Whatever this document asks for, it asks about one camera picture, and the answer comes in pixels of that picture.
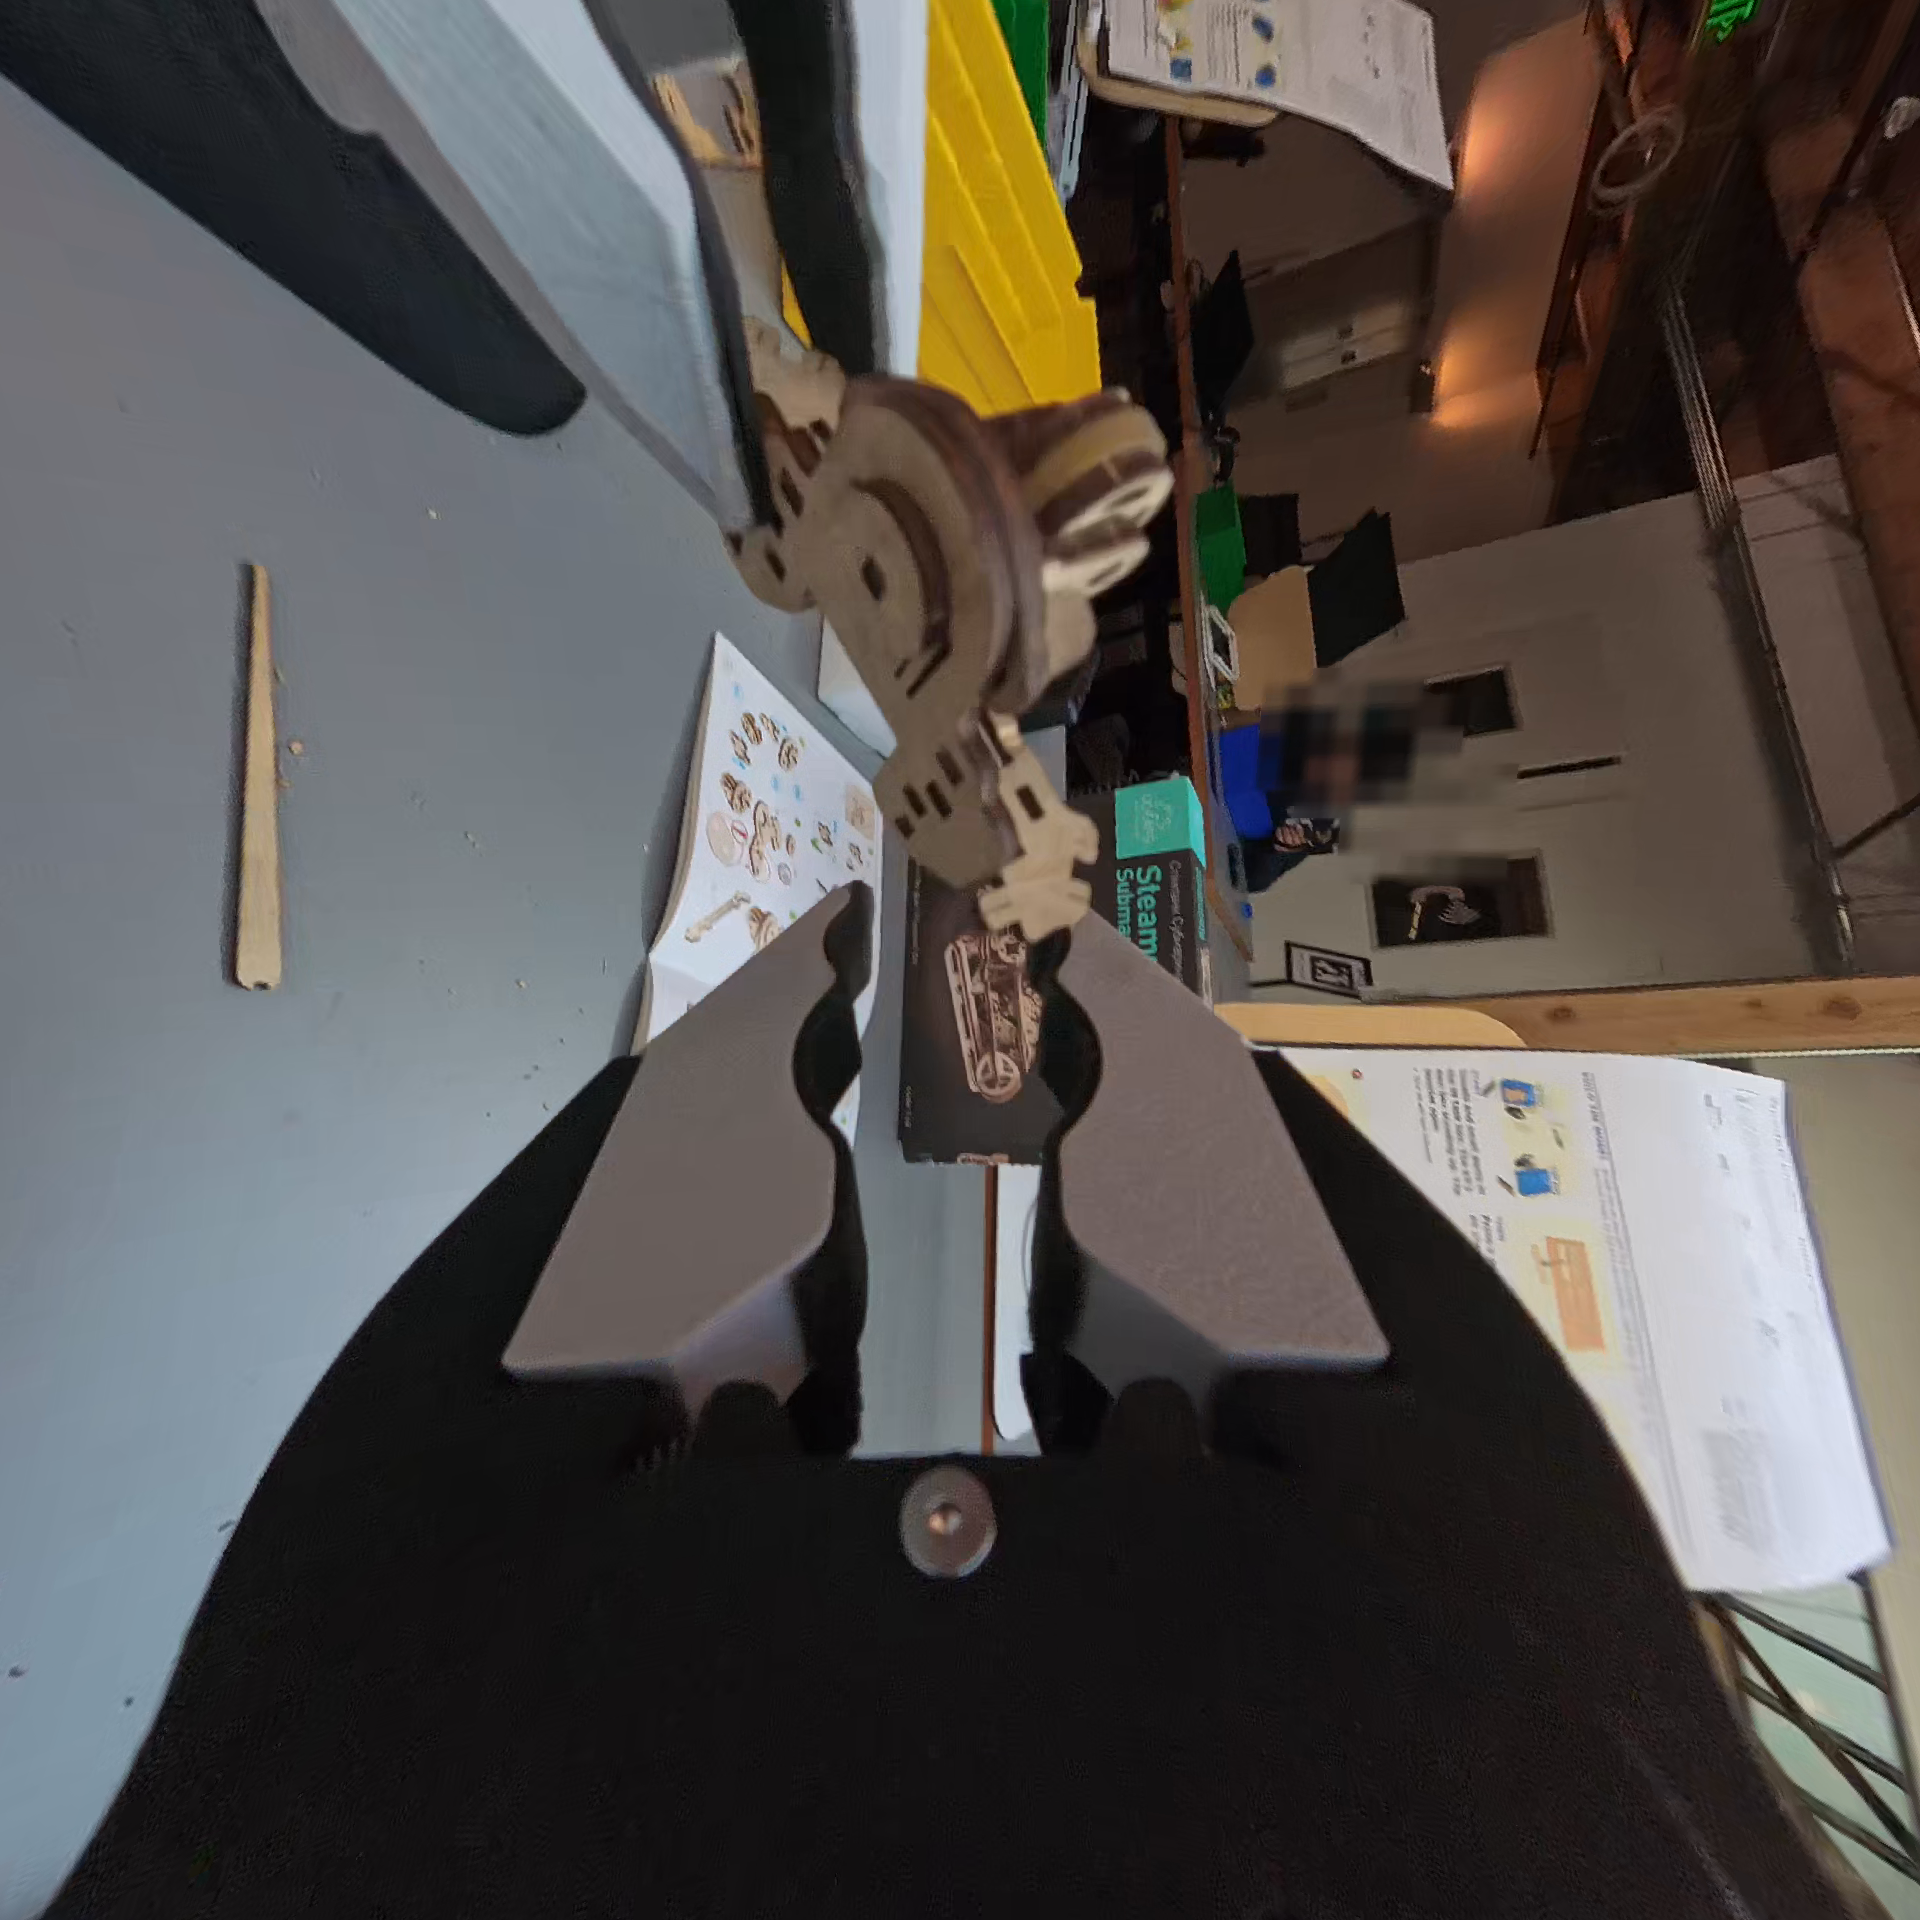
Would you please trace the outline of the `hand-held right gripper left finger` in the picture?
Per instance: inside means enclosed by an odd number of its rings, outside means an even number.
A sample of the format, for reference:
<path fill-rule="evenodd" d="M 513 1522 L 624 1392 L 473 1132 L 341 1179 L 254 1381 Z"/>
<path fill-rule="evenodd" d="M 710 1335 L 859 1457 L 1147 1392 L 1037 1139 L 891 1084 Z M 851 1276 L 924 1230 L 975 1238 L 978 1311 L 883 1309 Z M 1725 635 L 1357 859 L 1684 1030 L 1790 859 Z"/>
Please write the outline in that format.
<path fill-rule="evenodd" d="M 804 1451 L 852 1452 L 869 1250 L 837 1112 L 873 933 L 873 887 L 846 883 L 643 1044 L 503 1350 L 513 1379 L 644 1381 L 690 1425 L 757 1385 Z"/>

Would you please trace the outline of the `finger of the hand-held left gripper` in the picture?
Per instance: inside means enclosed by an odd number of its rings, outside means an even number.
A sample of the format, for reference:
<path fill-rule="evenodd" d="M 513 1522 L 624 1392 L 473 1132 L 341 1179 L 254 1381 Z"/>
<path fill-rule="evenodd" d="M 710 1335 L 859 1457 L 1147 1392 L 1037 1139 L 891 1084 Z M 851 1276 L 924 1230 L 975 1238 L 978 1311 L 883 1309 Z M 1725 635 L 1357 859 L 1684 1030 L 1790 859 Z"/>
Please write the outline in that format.
<path fill-rule="evenodd" d="M 655 76 L 741 51 L 729 5 L 261 2 L 576 375 L 731 532 L 773 517 L 749 310 Z"/>
<path fill-rule="evenodd" d="M 816 353 L 919 373 L 927 5 L 734 2 L 780 265 Z"/>

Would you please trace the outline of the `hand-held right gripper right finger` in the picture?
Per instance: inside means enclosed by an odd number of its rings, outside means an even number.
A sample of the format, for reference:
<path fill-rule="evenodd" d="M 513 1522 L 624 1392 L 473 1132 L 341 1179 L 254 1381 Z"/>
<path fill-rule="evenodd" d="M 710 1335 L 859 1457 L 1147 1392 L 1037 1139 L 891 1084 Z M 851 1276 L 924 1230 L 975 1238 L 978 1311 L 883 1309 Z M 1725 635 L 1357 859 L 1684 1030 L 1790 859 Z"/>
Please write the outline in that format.
<path fill-rule="evenodd" d="M 1211 1429 L 1276 1382 L 1383 1381 L 1391 1342 L 1253 1049 L 1098 916 L 1037 962 L 1041 1147 L 1021 1394 L 1092 1446 L 1135 1386 Z"/>

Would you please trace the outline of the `wooden model assembly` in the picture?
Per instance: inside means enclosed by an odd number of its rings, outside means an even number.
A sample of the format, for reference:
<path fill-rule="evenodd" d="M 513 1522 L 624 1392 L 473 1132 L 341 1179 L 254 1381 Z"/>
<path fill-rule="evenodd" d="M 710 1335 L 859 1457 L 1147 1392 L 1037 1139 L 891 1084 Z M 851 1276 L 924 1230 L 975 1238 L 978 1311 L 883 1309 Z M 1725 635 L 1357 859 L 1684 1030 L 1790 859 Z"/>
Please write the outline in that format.
<path fill-rule="evenodd" d="M 1067 934 L 1098 833 L 1021 722 L 1092 656 L 1094 603 L 1147 558 L 1175 485 L 1123 388 L 980 417 L 919 377 L 852 377 L 744 318 L 773 515 L 724 528 L 757 597 L 821 613 L 896 733 L 876 805 L 992 933 Z"/>

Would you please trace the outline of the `black model kit box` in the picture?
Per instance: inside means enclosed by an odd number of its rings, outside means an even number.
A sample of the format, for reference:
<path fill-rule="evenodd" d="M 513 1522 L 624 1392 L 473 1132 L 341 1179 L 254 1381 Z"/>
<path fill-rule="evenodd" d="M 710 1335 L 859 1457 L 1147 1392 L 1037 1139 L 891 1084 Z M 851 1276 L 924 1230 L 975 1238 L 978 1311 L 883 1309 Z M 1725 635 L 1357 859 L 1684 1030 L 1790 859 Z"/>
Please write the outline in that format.
<path fill-rule="evenodd" d="M 1184 776 L 1092 795 L 1090 906 L 1188 993 L 1211 982 L 1204 816 Z M 907 869 L 899 1144 L 913 1165 L 1041 1163 L 1060 1106 L 1041 1076 L 1044 998 L 1016 928 Z"/>

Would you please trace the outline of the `yellow plastic bin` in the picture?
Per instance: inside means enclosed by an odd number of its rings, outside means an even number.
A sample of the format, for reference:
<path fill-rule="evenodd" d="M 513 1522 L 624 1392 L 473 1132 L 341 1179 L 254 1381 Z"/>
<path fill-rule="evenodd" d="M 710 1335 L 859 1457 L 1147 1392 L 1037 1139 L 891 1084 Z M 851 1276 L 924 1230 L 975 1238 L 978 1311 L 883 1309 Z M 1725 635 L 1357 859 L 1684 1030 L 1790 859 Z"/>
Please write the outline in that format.
<path fill-rule="evenodd" d="M 996 419 L 1102 388 L 1096 313 L 992 2 L 924 2 L 917 377 Z"/>

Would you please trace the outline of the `green plastic bin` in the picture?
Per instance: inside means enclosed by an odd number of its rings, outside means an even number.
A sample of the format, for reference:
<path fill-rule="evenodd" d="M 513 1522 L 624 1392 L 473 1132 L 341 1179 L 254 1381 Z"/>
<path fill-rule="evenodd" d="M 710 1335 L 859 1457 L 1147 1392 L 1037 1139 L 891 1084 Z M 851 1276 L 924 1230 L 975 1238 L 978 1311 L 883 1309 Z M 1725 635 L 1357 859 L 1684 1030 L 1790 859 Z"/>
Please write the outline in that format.
<path fill-rule="evenodd" d="M 1041 149 L 1046 146 L 1051 106 L 1051 2 L 991 2 L 1011 58 L 1021 102 Z"/>

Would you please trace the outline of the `wooden sheet stand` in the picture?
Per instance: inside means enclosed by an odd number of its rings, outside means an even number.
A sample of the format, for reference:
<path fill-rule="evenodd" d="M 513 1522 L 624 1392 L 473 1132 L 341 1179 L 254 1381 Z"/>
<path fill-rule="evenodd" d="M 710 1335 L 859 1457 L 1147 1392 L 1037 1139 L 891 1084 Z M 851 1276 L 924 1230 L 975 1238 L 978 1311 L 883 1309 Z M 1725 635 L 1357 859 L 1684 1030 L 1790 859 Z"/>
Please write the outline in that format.
<path fill-rule="evenodd" d="M 1464 1003 L 1220 1003 L 1246 1044 L 1276 1049 L 1521 1050 L 1507 1022 Z"/>

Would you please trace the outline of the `black padded wrist rest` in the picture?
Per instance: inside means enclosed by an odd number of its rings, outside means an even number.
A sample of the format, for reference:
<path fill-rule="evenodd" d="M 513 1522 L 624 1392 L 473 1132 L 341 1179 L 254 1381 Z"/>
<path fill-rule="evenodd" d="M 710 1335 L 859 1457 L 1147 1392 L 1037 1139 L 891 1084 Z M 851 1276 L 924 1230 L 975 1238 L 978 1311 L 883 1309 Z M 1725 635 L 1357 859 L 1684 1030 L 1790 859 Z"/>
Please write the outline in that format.
<path fill-rule="evenodd" d="M 5 79 L 393 373 L 519 439 L 586 388 L 252 2 L 7 2 Z"/>

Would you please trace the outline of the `illustrated assembly booklet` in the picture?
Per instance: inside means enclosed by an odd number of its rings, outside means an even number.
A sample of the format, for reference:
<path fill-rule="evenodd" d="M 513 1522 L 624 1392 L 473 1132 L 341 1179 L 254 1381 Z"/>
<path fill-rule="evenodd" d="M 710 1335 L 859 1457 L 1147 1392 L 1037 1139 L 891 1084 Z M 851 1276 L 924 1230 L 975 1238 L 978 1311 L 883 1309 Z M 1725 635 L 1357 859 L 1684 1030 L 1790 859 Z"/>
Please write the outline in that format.
<path fill-rule="evenodd" d="M 883 908 L 883 820 L 852 763 L 724 635 L 713 636 L 679 860 L 646 950 L 633 1050 L 674 1027 L 830 894 Z"/>

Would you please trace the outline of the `printed instruction sheet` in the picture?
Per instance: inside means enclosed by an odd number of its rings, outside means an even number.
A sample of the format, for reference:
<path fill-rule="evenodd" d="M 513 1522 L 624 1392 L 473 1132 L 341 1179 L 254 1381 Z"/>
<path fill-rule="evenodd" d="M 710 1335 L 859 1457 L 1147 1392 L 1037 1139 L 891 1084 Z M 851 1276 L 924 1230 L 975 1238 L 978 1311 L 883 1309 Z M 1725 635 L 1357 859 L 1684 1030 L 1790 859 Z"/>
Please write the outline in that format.
<path fill-rule="evenodd" d="M 1106 2 L 1106 72 L 1202 106 L 1341 133 L 1410 181 L 1456 187 L 1433 16 L 1409 2 Z"/>
<path fill-rule="evenodd" d="M 1676 1058 L 1278 1050 L 1500 1275 L 1697 1592 L 1895 1552 L 1787 1086 Z"/>

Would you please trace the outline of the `thin wooden stick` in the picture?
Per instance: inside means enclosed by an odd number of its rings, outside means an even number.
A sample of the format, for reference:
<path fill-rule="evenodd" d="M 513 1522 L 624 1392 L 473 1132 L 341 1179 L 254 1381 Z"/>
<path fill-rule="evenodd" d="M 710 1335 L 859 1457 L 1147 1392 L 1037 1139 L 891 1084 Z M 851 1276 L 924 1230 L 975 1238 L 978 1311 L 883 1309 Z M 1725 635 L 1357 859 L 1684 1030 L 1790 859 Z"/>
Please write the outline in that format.
<path fill-rule="evenodd" d="M 284 981 L 284 863 L 281 833 L 281 736 L 274 646 L 274 584 L 257 563 L 243 567 L 247 618 L 244 733 L 238 779 L 232 977 L 247 994 Z"/>

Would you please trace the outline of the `black metal frame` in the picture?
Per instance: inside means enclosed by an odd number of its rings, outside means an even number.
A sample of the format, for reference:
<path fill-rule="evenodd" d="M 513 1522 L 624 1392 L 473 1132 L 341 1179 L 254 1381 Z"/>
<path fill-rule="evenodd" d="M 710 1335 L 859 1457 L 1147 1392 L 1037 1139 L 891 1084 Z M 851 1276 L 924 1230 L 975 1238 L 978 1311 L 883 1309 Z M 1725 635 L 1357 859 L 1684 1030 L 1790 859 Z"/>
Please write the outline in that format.
<path fill-rule="evenodd" d="M 1869 1573 L 1703 1594 L 1701 1635 L 1789 1812 L 1856 1917 L 1919 1914 L 1916 1748 Z"/>

